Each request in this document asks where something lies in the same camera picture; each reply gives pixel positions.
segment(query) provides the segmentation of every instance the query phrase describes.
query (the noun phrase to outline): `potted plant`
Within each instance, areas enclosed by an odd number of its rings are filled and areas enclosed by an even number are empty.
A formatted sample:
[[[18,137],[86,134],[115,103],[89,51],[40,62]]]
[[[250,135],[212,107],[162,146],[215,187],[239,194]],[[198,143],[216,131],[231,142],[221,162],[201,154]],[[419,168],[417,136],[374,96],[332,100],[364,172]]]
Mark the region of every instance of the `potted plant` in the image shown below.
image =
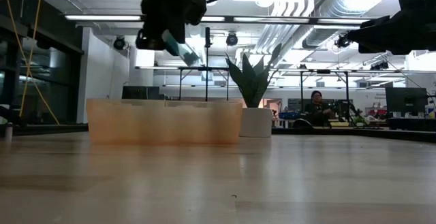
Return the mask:
[[[242,71],[227,56],[226,61],[229,66],[230,76],[238,85],[245,105],[247,105],[247,108],[243,110],[239,136],[259,138],[271,136],[271,110],[259,108],[259,104],[275,73],[269,75],[271,63],[279,56],[280,50],[281,44],[275,47],[271,60],[266,66],[264,66],[264,59],[262,58],[259,63],[252,67],[248,57],[244,54]]]
[[[360,115],[353,119],[353,123],[357,127],[364,127],[364,126],[368,125],[367,121],[363,117],[361,117]]]

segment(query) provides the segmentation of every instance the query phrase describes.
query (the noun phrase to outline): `white planter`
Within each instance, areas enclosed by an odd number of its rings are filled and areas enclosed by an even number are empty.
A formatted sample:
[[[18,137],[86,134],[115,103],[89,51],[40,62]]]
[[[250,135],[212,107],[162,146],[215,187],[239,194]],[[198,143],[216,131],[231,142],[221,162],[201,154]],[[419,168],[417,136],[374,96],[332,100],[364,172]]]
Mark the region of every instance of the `white planter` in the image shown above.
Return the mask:
[[[239,136],[251,138],[271,137],[272,115],[268,108],[244,108]]]

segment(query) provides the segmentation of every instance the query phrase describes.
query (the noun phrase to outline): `green plant leaf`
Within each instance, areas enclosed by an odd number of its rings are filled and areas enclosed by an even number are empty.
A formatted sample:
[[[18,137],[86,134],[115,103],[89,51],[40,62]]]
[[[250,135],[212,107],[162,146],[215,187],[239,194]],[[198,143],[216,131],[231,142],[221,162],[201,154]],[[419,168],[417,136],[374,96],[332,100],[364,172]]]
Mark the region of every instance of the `green plant leaf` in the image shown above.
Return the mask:
[[[258,62],[258,64],[256,64],[253,69],[254,72],[256,73],[256,75],[259,75],[260,73],[262,73],[262,71],[264,71],[264,57],[263,56],[260,61]]]
[[[239,70],[239,67],[231,62],[229,56],[227,56],[226,62],[229,66],[230,76],[232,77],[233,81],[238,85],[239,91],[243,96],[245,103],[250,103],[250,101],[253,99],[253,92],[251,91],[251,87],[247,83],[244,74]]]
[[[271,60],[268,62],[268,66],[271,66],[271,63],[273,63],[273,61],[275,61],[275,59],[277,59],[279,57],[281,51],[281,44],[275,46],[274,50],[272,51],[271,54]]]
[[[255,90],[253,90],[253,107],[259,107],[260,100],[263,98],[266,89],[268,88],[269,68],[266,68],[255,81]]]
[[[243,74],[248,85],[251,86],[256,79],[256,73],[254,72],[246,54],[243,55]]]

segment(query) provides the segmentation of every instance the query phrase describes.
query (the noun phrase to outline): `computer monitor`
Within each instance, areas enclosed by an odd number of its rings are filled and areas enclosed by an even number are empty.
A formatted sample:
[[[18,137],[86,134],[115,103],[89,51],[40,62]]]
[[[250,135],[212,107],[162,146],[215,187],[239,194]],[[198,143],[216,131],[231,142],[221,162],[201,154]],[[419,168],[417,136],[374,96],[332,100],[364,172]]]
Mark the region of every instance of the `computer monitor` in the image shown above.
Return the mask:
[[[159,99],[159,87],[124,86],[122,99]]]
[[[419,112],[425,112],[428,104],[427,90],[425,88],[386,88],[386,103],[388,112],[401,112],[404,116],[411,112],[416,116]]]

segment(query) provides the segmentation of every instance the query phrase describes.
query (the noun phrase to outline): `white wall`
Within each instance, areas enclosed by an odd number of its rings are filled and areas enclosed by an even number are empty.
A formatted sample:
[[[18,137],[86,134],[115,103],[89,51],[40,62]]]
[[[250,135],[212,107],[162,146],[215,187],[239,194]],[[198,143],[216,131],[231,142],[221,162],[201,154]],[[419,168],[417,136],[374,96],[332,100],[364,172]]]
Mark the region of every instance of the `white wall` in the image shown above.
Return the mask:
[[[123,84],[128,81],[129,59],[86,27],[83,29],[82,49],[77,122],[87,123],[87,99],[121,98]]]
[[[137,50],[134,46],[130,48],[130,67],[129,67],[129,86],[152,86],[153,85],[153,70],[150,69],[135,69],[135,66],[139,65],[138,62],[144,61],[143,59],[149,59],[150,65],[154,65],[154,52],[152,56],[147,54],[141,54],[147,50]]]
[[[415,57],[413,52],[406,56],[405,66],[408,70],[436,70],[434,58],[436,52]],[[406,87],[422,87],[427,92],[436,95],[436,74],[409,74],[406,78]]]

